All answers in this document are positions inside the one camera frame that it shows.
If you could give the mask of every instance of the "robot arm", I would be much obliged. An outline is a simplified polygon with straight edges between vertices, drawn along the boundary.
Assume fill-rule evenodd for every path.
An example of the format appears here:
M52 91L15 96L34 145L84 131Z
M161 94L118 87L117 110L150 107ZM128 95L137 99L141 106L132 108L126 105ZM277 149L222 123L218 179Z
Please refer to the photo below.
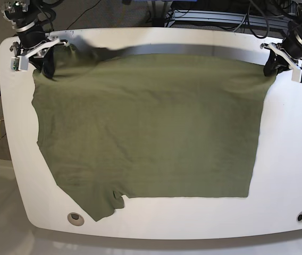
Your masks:
M302 83L302 0L294 0L299 3L297 15L286 14L275 0L271 0L279 12L292 21L288 25L288 34L279 44L262 44L261 48L270 50L270 56L264 66L264 75L272 76L278 73L293 69L292 79ZM12 69L15 71L26 71L28 63L32 63L36 68L42 69L47 63L53 62L53 47L57 44L66 44L58 38L49 38L43 30L43 26L52 22L56 13L52 8L61 4L63 0L58 0L54 4L46 4L43 0L21 0L14 3L6 3L2 12L4 17L13 23L20 43L14 43L11 50L15 56L12 58ZM42 12L47 17L40 21L38 14ZM52 65L45 73L53 75Z
M47 23L51 24L56 17L52 8L57 7L63 0L54 4L47 4L42 0L21 0L13 3L7 2L2 6L4 18L11 21L20 43L14 42L10 51L14 52L11 68L15 71L26 71L29 63L37 69L44 69L48 77L54 73L53 47L58 44L66 44L67 41L56 37L49 37L43 29ZM46 19L39 20L38 14L43 13Z
M261 44L261 48L270 50L270 56L264 66L264 75L272 76L293 69L292 80L302 83L302 4L298 5L297 16L288 23L288 34L279 44Z

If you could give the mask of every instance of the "white floor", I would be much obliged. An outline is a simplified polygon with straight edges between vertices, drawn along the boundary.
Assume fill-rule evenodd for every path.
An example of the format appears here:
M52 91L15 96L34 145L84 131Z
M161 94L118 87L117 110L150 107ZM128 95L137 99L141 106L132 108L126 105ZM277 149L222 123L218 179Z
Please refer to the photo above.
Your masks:
M0 160L0 255L302 254L302 230L219 240L114 239L48 231L27 219L10 161Z

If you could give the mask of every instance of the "table surface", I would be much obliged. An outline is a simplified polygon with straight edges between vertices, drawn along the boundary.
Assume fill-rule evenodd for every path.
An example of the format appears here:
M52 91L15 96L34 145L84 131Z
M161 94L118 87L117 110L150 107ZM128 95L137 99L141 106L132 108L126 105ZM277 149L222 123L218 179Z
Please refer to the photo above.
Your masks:
M175 28L86 29L53 35L79 48L103 48L107 55L185 53L257 64L264 64L269 55L260 44L279 41ZM212 239L302 228L296 221L302 211L302 84L291 81L291 72L278 75L266 96L248 198L124 197L125 208L95 222L55 184L39 151L38 118L31 105L33 67L19 73L10 69L9 47L15 40L8 38L0 45L2 105L21 198L35 226L135 239ZM85 224L71 225L70 212L82 215Z
M302 255L302 230L214 240L137 240L50 231L27 219L10 161L0 160L0 255Z

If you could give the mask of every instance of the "t-shirt sleeve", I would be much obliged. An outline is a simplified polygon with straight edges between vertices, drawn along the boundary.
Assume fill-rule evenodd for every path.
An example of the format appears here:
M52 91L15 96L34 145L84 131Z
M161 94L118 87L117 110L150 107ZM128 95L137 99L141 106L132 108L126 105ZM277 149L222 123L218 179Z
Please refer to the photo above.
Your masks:
M55 176L56 183L95 221L112 215L115 209L124 208L124 200L113 186L93 182L86 174L77 172L59 172Z

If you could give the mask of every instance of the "olive green t-shirt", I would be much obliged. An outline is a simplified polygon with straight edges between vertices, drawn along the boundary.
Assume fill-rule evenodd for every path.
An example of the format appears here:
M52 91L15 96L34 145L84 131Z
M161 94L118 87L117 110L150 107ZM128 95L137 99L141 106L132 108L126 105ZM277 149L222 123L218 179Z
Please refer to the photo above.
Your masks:
M56 184L94 220L136 197L248 196L265 95L256 64L149 54L98 61L55 49L37 70L38 145Z

